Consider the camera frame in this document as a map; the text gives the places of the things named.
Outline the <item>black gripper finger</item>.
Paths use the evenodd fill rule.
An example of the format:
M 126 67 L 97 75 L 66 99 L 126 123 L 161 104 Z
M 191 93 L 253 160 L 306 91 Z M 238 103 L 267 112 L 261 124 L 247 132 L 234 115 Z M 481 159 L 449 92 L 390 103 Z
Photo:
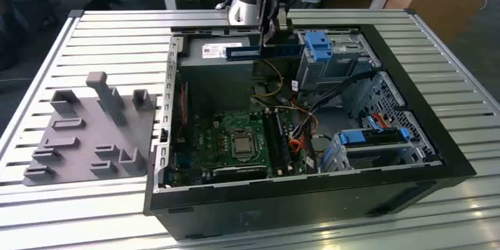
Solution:
M 274 14 L 274 0 L 258 0 L 257 6 L 259 9 L 258 24 L 259 24 L 259 46 L 266 45 L 266 41 L 271 38 L 273 32 L 273 14 Z
M 291 22 L 287 19 L 286 4 L 283 2 L 279 2 L 274 9 L 271 23 L 274 32 L 287 32 L 291 30 Z

